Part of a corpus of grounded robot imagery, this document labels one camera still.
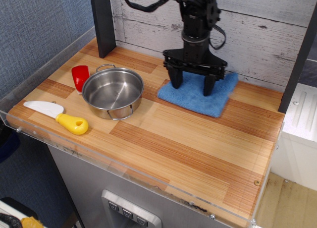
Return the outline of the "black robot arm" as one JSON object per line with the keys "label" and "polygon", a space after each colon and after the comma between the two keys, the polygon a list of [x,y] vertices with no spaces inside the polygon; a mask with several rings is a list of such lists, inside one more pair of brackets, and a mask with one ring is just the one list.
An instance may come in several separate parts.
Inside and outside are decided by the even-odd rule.
{"label": "black robot arm", "polygon": [[224,78],[227,66],[226,61],[210,52],[211,30],[224,33],[216,24],[220,20],[221,10],[216,0],[176,1],[183,21],[183,48],[163,51],[164,66],[175,89],[183,82],[183,72],[204,76],[204,96],[208,96],[215,82]]}

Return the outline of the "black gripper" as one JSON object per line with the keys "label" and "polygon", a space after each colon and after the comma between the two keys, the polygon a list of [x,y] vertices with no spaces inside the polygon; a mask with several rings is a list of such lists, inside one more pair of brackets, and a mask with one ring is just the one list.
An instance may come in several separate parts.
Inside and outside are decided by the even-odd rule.
{"label": "black gripper", "polygon": [[210,41],[184,41],[183,48],[164,50],[164,65],[173,88],[178,89],[183,82],[183,71],[205,75],[204,96],[209,96],[215,80],[223,79],[227,62],[213,55],[209,50]]}

